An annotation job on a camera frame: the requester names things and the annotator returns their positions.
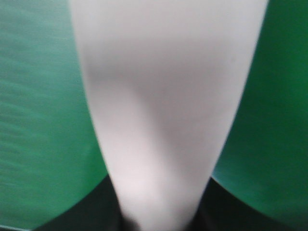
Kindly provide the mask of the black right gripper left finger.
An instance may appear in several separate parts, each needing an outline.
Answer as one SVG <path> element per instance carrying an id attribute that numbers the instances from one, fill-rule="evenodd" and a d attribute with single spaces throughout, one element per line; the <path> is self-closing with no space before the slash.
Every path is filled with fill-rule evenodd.
<path id="1" fill-rule="evenodd" d="M 125 220 L 107 175 L 89 194 L 36 231 L 139 231 L 135 222 Z"/>

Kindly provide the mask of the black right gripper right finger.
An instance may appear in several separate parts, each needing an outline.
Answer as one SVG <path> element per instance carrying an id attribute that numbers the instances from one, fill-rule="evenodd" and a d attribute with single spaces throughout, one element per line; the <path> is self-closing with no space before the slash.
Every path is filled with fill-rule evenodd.
<path id="1" fill-rule="evenodd" d="M 210 179 L 191 231 L 275 231 L 277 223 L 235 198 Z"/>

